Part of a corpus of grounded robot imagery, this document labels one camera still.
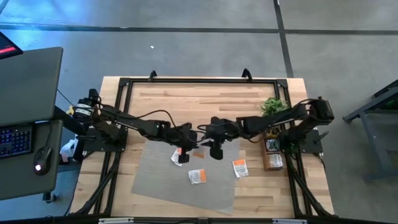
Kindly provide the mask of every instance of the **wooden table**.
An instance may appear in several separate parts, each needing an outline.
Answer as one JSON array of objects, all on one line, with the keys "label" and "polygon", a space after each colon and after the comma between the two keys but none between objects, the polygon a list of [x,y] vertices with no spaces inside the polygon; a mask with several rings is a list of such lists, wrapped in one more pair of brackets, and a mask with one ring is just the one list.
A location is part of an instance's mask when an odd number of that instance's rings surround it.
[{"label": "wooden table", "polygon": [[[100,93],[103,103],[114,105],[119,78],[104,77]],[[307,98],[302,78],[288,78],[287,81],[293,105]],[[196,127],[199,124],[208,124],[212,116],[234,120],[238,116],[260,115],[259,105],[268,97],[275,97],[274,87],[268,84],[135,83],[129,114],[139,116],[164,109],[171,113],[176,125],[191,122]],[[152,114],[146,119],[169,120],[164,113]],[[112,216],[294,217],[287,170],[264,171],[260,145],[248,141],[241,141],[239,156],[241,159],[246,159],[249,177],[237,180],[235,183],[232,215],[132,194],[134,175],[139,167],[145,140],[139,133],[129,131],[127,147],[122,153],[119,167]],[[95,152],[83,161],[71,212],[81,208],[98,186],[103,157],[103,152]],[[324,208],[333,213],[325,171],[319,158],[304,154],[303,165],[309,189]],[[106,205],[108,188],[104,192],[101,209]],[[304,211],[302,192],[298,190],[297,193],[300,208]]]}]

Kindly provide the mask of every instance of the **desk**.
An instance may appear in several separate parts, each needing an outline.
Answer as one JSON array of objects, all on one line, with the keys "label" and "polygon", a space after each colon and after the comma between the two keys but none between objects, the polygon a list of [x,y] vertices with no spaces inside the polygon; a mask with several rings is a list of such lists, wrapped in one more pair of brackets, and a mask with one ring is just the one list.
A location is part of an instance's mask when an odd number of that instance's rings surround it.
[{"label": "desk", "polygon": [[[104,77],[100,93],[103,103],[114,105],[119,78]],[[303,79],[288,78],[287,82],[293,105],[307,98]],[[212,116],[235,119],[238,116],[260,115],[259,105],[268,97],[275,97],[275,93],[274,87],[267,84],[135,83],[132,88],[129,114],[139,116],[150,111],[164,109],[171,113],[176,125],[191,122],[196,127],[199,124],[208,124]],[[169,120],[164,113],[152,114],[146,119]],[[247,162],[249,177],[237,180],[235,183],[232,215],[132,194],[134,175],[139,167],[145,140],[139,133],[129,130],[126,150],[122,153],[119,166],[112,216],[294,217],[287,170],[264,171],[260,145],[243,140],[239,156]],[[103,152],[95,152],[83,161],[71,212],[81,208],[98,186],[103,157]],[[324,208],[333,213],[328,183],[321,162],[311,154],[304,154],[302,157],[308,188]],[[104,192],[102,209],[106,205],[108,189]],[[297,193],[300,208],[304,211],[301,190]]]}]

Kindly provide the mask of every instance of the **keyboard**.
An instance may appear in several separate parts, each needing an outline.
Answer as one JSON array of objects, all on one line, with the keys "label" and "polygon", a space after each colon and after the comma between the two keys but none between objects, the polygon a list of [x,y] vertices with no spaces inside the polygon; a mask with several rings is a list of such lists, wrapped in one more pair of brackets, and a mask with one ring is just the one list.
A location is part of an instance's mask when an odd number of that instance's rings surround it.
[{"label": "keyboard", "polygon": [[32,152],[32,126],[0,128],[0,159]]}]

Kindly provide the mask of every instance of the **black desk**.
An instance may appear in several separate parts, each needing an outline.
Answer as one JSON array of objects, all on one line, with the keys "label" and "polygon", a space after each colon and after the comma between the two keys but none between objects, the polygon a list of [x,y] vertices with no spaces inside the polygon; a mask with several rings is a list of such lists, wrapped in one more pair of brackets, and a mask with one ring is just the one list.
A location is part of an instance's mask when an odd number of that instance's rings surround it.
[{"label": "black desk", "polygon": [[[36,175],[33,160],[35,153],[45,146],[52,125],[49,147],[53,148],[51,167],[47,174]],[[0,160],[0,200],[51,192],[55,188],[63,122],[56,120],[34,125],[33,152]]]}]

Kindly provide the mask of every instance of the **gray cloth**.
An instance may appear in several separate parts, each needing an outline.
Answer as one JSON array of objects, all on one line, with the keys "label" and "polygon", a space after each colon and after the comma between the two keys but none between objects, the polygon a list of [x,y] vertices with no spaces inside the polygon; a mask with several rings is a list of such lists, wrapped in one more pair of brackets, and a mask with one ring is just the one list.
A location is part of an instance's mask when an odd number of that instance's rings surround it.
[{"label": "gray cloth", "polygon": [[[204,159],[189,153],[190,162],[179,167],[171,160],[175,146],[146,141],[132,193],[232,214],[236,180],[232,162],[239,158],[239,143],[224,143],[220,161],[211,158],[206,147]],[[206,183],[191,184],[188,171],[195,169],[205,169]]]}]

